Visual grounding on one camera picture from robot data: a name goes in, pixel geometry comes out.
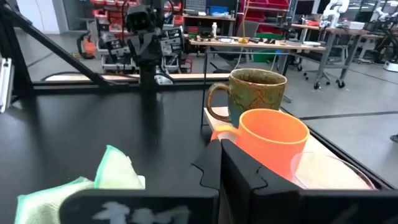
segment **black tabletop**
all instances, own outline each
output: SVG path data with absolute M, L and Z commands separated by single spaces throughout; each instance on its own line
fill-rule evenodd
M 210 139 L 210 129 L 200 129 L 201 91 L 156 98 L 45 95 L 14 103 L 0 115 L 2 223 L 13 222 L 18 195 L 94 180 L 107 144 L 130 157 L 147 189 L 177 181 Z M 213 101 L 226 106 L 226 95 Z

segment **microfiber cloth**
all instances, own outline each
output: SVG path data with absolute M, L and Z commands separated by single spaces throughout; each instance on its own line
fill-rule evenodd
M 107 146 L 95 181 L 79 177 L 52 189 L 18 196 L 15 224 L 59 224 L 58 210 L 72 194 L 85 189 L 145 189 L 145 177 L 138 176 L 130 158 Z

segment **wall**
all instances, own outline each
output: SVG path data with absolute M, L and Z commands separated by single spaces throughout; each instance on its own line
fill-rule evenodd
M 59 34 L 52 0 L 17 0 L 19 10 L 44 34 Z

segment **floor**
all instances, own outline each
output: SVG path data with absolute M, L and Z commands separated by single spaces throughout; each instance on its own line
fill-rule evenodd
M 49 37 L 65 50 L 76 52 L 78 35 Z M 17 36 L 33 81 L 55 72 L 74 71 L 27 34 L 19 31 Z M 193 72 L 203 73 L 203 57 L 191 57 L 194 61 Z M 226 65 L 218 57 L 211 57 L 211 61 Z M 101 72 L 99 61 L 85 60 L 83 63 Z M 249 63 L 242 67 L 269 69 L 270 65 Z M 304 61 L 303 69 L 317 69 L 317 65 Z M 333 75 L 333 80 L 340 75 L 339 70 L 327 71 Z M 283 103 L 285 109 L 303 118 L 313 129 L 398 187 L 398 143 L 389 139 L 390 135 L 398 133 L 398 73 L 385 71 L 380 65 L 353 63 L 343 89 L 339 89 L 334 82 L 326 86 L 325 81 L 322 81 L 322 87 L 314 90 L 311 79 L 306 81 L 302 72 L 292 69 L 288 70 L 287 78 L 286 95 L 294 100 L 292 103 Z

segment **white robot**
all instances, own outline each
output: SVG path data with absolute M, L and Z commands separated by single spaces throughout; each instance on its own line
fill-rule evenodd
M 319 27 L 335 28 L 340 14 L 347 11 L 348 4 L 349 0 L 331 0 L 326 6 L 326 9 L 323 11 Z
M 377 7 L 377 9 L 376 9 L 374 12 L 376 12 L 377 14 L 379 14 L 378 20 L 380 20 L 380 21 L 384 21 L 384 20 L 386 20 L 387 17 L 390 16 L 390 14 L 381 11 L 381 7 Z

